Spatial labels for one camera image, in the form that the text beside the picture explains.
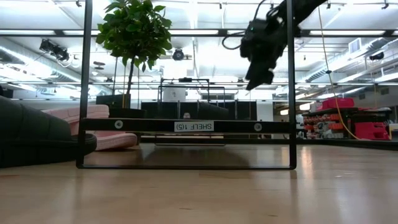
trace pink couch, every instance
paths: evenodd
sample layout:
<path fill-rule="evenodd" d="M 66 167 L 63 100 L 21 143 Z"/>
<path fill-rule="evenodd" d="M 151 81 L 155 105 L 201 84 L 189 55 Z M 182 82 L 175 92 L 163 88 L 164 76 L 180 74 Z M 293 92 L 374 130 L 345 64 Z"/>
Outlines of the pink couch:
<path fill-rule="evenodd" d="M 67 121 L 70 125 L 72 135 L 79 132 L 79 108 L 65 108 L 57 110 L 44 110 L 44 113 L 51 114 Z M 108 118 L 109 108 L 106 105 L 89 105 L 87 118 Z M 137 144 L 137 136 L 133 133 L 122 131 L 88 131 L 97 137 L 97 151 L 104 149 L 115 149 L 131 147 Z"/>

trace fluorescent light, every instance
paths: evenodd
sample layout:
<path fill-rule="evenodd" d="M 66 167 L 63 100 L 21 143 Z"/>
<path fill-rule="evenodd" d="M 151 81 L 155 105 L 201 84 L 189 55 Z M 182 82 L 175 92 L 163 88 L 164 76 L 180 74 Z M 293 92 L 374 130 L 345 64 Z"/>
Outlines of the fluorescent light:
<path fill-rule="evenodd" d="M 85 31 L 83 30 L 63 30 L 62 31 L 65 35 L 83 35 Z M 99 30 L 92 30 L 92 35 L 98 35 L 100 33 Z"/>
<path fill-rule="evenodd" d="M 100 34 L 100 31 L 99 30 L 92 30 L 91 34 L 92 35 L 98 35 L 98 34 Z"/>
<path fill-rule="evenodd" d="M 397 86 L 398 83 L 394 82 L 394 83 L 379 83 L 378 85 L 383 85 L 383 86 Z"/>
<path fill-rule="evenodd" d="M 327 94 L 324 94 L 324 95 L 320 95 L 317 98 L 319 98 L 319 99 L 327 99 L 327 98 L 331 98 L 331 97 L 334 97 L 334 96 L 335 95 L 333 93 L 327 93 Z"/>
<path fill-rule="evenodd" d="M 393 80 L 398 78 L 398 73 L 393 73 L 393 74 L 389 74 L 389 75 L 383 75 L 380 78 L 375 79 L 374 81 L 376 82 L 384 82 L 384 81 L 388 81 L 388 80 Z"/>
<path fill-rule="evenodd" d="M 55 35 L 54 30 L 0 30 L 2 35 Z"/>
<path fill-rule="evenodd" d="M 62 31 L 65 35 L 83 35 L 83 30 L 63 30 Z"/>
<path fill-rule="evenodd" d="M 227 31 L 227 34 L 235 34 L 235 33 L 237 33 L 237 32 L 244 32 L 245 30 L 229 30 L 229 31 Z"/>
<path fill-rule="evenodd" d="M 362 89 L 363 89 L 363 87 L 361 87 L 361 88 L 355 88 L 355 89 L 353 89 L 353 90 L 350 90 L 350 91 L 345 92 L 345 94 L 355 93 L 355 92 L 357 92 L 357 91 L 359 91 L 359 90 L 362 90 Z"/>
<path fill-rule="evenodd" d="M 183 30 L 169 30 L 172 35 L 215 35 L 218 30 L 198 30 L 198 29 L 183 29 Z"/>
<path fill-rule="evenodd" d="M 302 93 L 302 94 L 296 96 L 296 100 L 302 99 L 304 97 L 306 97 L 306 95 L 304 93 Z"/>
<path fill-rule="evenodd" d="M 373 85 L 373 83 L 339 83 L 339 86 L 369 86 Z"/>
<path fill-rule="evenodd" d="M 309 110 L 309 109 L 311 109 L 311 103 L 300 105 L 300 110 Z"/>
<path fill-rule="evenodd" d="M 280 111 L 280 115 L 288 115 L 288 114 L 289 114 L 289 110 Z"/>
<path fill-rule="evenodd" d="M 16 87 L 16 88 L 21 88 L 23 90 L 37 91 L 35 88 L 33 88 L 33 87 L 29 86 L 29 85 L 25 85 L 25 84 L 18 84 L 18 85 L 8 84 L 8 85 Z"/>
<path fill-rule="evenodd" d="M 382 35 L 384 30 L 324 30 L 323 35 Z M 310 35 L 322 35 L 321 30 L 313 30 Z"/>

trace red storage bin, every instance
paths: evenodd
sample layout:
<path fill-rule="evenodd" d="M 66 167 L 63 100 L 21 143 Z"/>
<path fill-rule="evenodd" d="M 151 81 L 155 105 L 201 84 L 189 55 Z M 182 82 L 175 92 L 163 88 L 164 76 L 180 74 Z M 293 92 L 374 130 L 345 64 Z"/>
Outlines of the red storage bin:
<path fill-rule="evenodd" d="M 352 98 L 337 98 L 339 108 L 352 108 L 354 107 L 354 99 Z M 321 102 L 317 107 L 317 111 L 337 108 L 335 98 L 329 98 Z"/>
<path fill-rule="evenodd" d="M 383 122 L 355 123 L 355 136 L 360 139 L 390 140 L 390 136 Z"/>

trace security camera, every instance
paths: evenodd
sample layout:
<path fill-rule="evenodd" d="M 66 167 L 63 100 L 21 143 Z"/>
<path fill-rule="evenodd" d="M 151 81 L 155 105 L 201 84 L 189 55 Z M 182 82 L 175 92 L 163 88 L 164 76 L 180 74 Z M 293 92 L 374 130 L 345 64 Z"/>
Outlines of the security camera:
<path fill-rule="evenodd" d="M 173 59 L 174 60 L 183 60 L 184 59 L 184 53 L 182 52 L 182 49 L 175 49 L 175 52 L 173 54 Z"/>

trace ceiling duct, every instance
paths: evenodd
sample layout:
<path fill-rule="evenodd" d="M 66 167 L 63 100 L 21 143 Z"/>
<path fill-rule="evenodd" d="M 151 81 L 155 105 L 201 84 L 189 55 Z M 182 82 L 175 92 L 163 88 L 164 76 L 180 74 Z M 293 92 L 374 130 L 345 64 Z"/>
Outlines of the ceiling duct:
<path fill-rule="evenodd" d="M 69 68 L 63 68 L 62 66 L 59 66 L 58 63 L 49 60 L 45 57 L 41 57 L 39 54 L 34 53 L 33 51 L 23 48 L 20 45 L 14 43 L 13 41 L 10 41 L 4 37 L 0 37 L 0 47 L 7 49 L 9 51 L 15 52 L 19 55 L 23 55 L 27 58 L 30 58 L 32 60 L 35 60 L 36 62 L 39 62 L 48 68 L 57 68 L 56 72 L 58 74 L 57 80 L 62 80 L 62 81 L 69 81 L 69 82 L 80 82 L 81 80 L 81 75 L 77 72 L 74 72 L 73 70 L 70 70 Z M 107 88 L 105 86 L 95 86 L 96 89 L 98 89 L 99 92 L 103 92 L 106 94 L 112 94 L 112 90 L 110 88 Z"/>
<path fill-rule="evenodd" d="M 351 54 L 349 50 L 345 50 L 343 53 L 340 53 L 339 55 L 328 60 L 329 69 L 331 71 L 336 71 L 355 62 L 355 59 L 368 57 L 372 54 L 375 54 L 393 40 L 394 38 L 378 38 L 368 41 L 367 43 L 362 44 L 361 50 L 356 51 L 353 54 Z M 309 71 L 308 74 L 298 82 L 312 82 L 315 79 L 326 75 L 327 70 L 326 64 L 323 64 L 321 67 Z"/>
<path fill-rule="evenodd" d="M 11 63 L 11 64 L 18 64 L 18 65 L 24 64 L 24 62 L 21 59 L 12 56 L 11 54 L 7 53 L 3 49 L 0 49 L 0 63 Z"/>

